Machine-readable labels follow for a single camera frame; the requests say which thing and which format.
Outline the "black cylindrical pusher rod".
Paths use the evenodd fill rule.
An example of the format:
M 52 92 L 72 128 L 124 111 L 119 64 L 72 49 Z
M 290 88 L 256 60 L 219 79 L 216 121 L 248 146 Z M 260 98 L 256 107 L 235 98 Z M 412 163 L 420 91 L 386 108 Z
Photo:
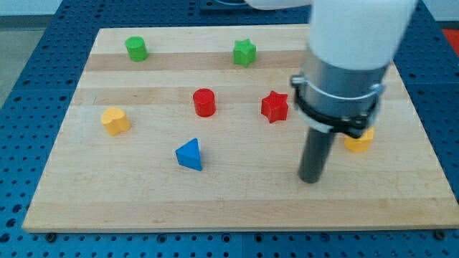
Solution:
M 306 183 L 319 181 L 334 139 L 334 133 L 322 133 L 313 128 L 308 130 L 298 169 L 298 175 L 302 181 Z

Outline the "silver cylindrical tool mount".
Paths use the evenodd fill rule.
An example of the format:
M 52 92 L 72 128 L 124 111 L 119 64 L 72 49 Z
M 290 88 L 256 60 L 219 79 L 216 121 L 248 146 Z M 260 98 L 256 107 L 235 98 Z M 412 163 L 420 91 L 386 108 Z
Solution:
M 340 68 L 306 49 L 300 73 L 290 78 L 295 105 L 311 129 L 360 138 L 379 112 L 386 70 Z

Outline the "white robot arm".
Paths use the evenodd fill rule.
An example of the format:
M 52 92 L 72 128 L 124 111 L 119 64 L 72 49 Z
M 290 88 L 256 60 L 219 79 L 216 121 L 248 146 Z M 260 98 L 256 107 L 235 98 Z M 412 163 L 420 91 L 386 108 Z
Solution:
M 290 85 L 309 125 L 298 175 L 316 183 L 335 135 L 360 138 L 374 123 L 382 79 L 417 5 L 414 0 L 247 0 L 260 10 L 311 6 L 305 60 Z

